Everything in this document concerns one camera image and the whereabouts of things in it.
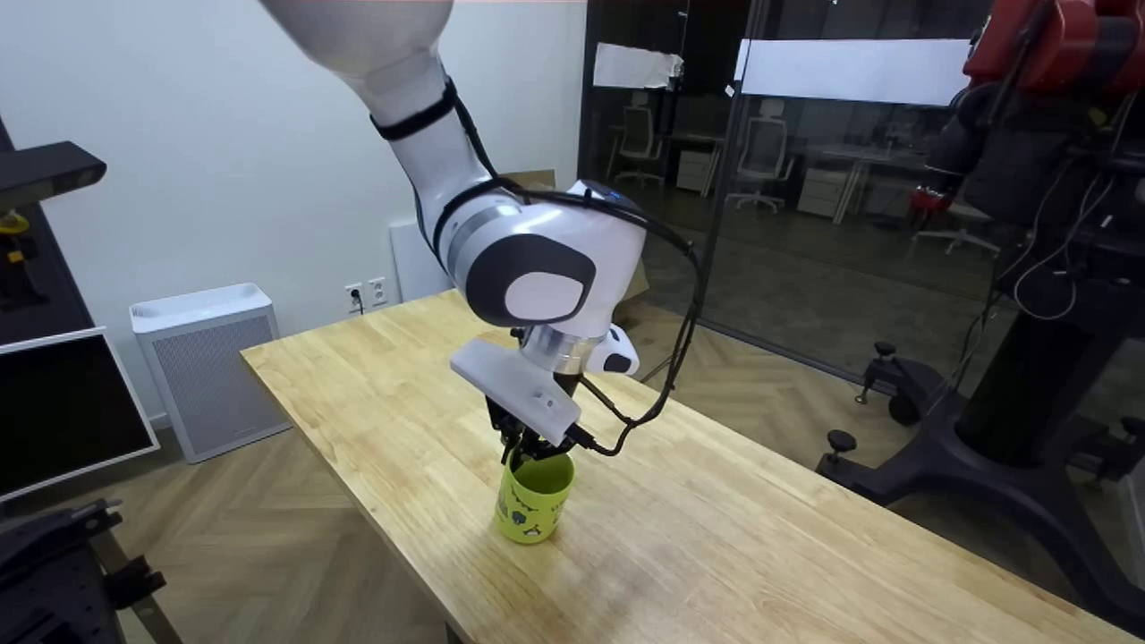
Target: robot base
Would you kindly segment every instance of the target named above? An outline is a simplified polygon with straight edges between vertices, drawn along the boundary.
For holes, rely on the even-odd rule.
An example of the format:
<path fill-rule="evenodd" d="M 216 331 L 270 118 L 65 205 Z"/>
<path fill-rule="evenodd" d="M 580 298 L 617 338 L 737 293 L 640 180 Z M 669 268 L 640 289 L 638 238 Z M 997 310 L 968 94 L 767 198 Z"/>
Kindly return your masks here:
<path fill-rule="evenodd" d="M 821 460 L 827 479 L 877 504 L 890 504 L 896 497 L 917 489 L 938 489 L 991 507 L 1016 530 L 1030 534 L 1058 560 L 1084 607 L 1123 631 L 1145 633 L 1145 590 L 1135 586 L 1107 552 L 1099 530 L 1074 492 L 1062 456 L 1006 465 L 977 455 L 958 435 L 968 402 L 927 366 L 886 360 L 883 353 L 872 360 L 870 377 L 890 380 L 898 404 L 917 404 L 927 411 L 923 425 L 908 448 L 877 467 L 827 455 Z"/>

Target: monitor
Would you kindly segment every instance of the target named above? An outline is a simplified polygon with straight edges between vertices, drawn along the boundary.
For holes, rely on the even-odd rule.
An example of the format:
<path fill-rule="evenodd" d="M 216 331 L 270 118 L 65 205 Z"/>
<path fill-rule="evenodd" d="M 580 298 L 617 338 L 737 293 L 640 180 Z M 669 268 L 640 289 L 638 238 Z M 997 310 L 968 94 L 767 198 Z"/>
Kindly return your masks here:
<path fill-rule="evenodd" d="M 149 449 L 103 329 L 0 343 L 0 504 Z"/>

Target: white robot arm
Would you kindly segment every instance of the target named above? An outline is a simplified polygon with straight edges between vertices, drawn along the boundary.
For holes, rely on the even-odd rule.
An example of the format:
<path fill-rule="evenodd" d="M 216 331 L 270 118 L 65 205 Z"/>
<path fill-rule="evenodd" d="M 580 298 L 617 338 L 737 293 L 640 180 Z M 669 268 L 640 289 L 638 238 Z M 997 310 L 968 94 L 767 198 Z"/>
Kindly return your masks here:
<path fill-rule="evenodd" d="M 638 367 L 611 325 L 644 247 L 638 212 L 585 181 L 561 198 L 529 198 L 496 180 L 437 58 L 452 0 L 264 8 L 364 101 L 414 186 L 425 243 L 468 309 L 525 331 L 519 353 L 473 343 L 456 367 L 549 443 L 561 443 L 580 411 L 555 377 Z"/>

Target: white wall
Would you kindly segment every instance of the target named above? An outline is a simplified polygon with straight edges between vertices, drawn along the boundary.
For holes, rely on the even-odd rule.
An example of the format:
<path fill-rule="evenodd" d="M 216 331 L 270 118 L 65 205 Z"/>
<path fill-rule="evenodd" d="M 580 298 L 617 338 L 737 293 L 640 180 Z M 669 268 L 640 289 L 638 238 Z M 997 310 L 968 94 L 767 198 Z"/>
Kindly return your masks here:
<path fill-rule="evenodd" d="M 462 0 L 445 58 L 496 167 L 575 167 L 585 0 Z M 0 113 L 19 145 L 77 139 L 109 159 L 46 201 L 89 310 L 143 406 L 131 301 L 251 278 L 284 331 L 347 310 L 390 270 L 412 194 L 364 106 L 257 0 L 0 0 Z"/>

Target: green cup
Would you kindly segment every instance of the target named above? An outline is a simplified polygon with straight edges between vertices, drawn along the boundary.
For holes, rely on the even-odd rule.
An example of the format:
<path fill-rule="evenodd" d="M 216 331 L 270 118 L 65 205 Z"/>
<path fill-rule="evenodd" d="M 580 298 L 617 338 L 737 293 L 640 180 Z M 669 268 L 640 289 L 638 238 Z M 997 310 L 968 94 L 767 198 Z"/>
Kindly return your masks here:
<path fill-rule="evenodd" d="M 512 543 L 544 543 L 558 534 L 572 486 L 572 456 L 505 465 L 494 530 Z"/>

